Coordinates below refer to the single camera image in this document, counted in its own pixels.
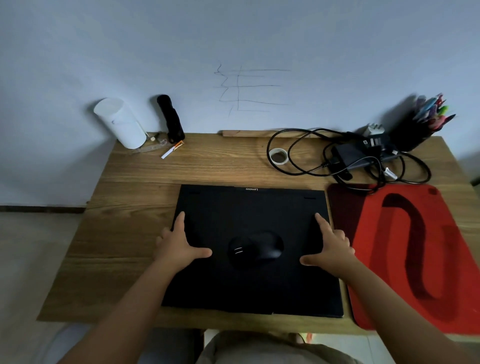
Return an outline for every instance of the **white wall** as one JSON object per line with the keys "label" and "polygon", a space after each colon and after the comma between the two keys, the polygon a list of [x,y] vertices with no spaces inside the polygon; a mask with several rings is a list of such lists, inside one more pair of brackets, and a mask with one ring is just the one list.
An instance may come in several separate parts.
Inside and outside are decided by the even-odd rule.
{"label": "white wall", "polygon": [[[411,93],[442,91],[458,114],[441,132],[453,153],[480,151],[475,0],[1,0],[0,9],[0,205],[86,203],[112,145],[90,112],[104,97],[126,100],[155,131],[150,98],[166,93],[186,132],[212,133],[354,130]],[[219,102],[220,63],[290,70],[263,74],[282,87],[242,89],[288,106]],[[474,177],[480,164],[468,170]]]}

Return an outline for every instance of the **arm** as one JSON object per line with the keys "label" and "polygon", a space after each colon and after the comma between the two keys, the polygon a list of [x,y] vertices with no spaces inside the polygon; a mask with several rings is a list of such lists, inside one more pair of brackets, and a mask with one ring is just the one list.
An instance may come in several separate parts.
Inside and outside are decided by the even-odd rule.
{"label": "arm", "polygon": [[212,251],[191,247],[180,212],[173,232],[164,228],[156,240],[154,262],[128,290],[113,311],[60,360],[61,364],[133,364],[138,361],[165,290],[172,278],[194,259]]}
{"label": "arm", "polygon": [[300,262],[321,267],[353,288],[397,364],[475,363],[363,265],[342,230],[332,230],[319,214],[315,218],[322,231],[324,248],[319,254],[304,255]]}

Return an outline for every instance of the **black laptop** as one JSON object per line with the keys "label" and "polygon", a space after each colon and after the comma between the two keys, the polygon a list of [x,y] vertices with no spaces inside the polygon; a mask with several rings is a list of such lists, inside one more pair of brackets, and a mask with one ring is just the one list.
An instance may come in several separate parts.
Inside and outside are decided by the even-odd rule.
{"label": "black laptop", "polygon": [[[315,212],[328,220],[324,191],[182,185],[175,218],[185,211],[190,245],[211,248],[169,285],[164,306],[255,314],[342,317],[337,278],[299,258],[322,250]],[[280,237],[276,259],[248,268],[232,264],[231,242],[269,231]]]}

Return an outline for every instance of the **hand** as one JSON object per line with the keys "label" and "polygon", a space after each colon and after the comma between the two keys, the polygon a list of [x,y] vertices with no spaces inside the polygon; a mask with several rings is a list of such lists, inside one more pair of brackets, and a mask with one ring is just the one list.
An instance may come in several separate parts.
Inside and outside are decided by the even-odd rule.
{"label": "hand", "polygon": [[342,230],[332,230],[319,213],[315,214],[315,219],[324,238],[324,248],[321,253],[302,256],[300,263],[320,267],[336,277],[348,280],[351,268],[360,262],[355,256],[355,249],[350,246],[350,240]]}
{"label": "hand", "polygon": [[163,228],[162,236],[156,239],[154,258],[156,262],[168,267],[177,274],[197,258],[208,258],[212,250],[208,248],[195,248],[190,246],[185,236],[185,213],[182,211],[177,216],[173,231]]}

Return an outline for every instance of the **roll of tape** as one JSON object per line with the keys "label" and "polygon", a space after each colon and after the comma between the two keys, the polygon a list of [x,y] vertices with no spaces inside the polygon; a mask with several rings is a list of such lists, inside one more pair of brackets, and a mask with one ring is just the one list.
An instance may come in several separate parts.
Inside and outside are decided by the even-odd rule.
{"label": "roll of tape", "polygon": [[281,166],[288,162],[288,154],[287,151],[282,148],[273,148],[269,153],[272,162],[277,166]]}

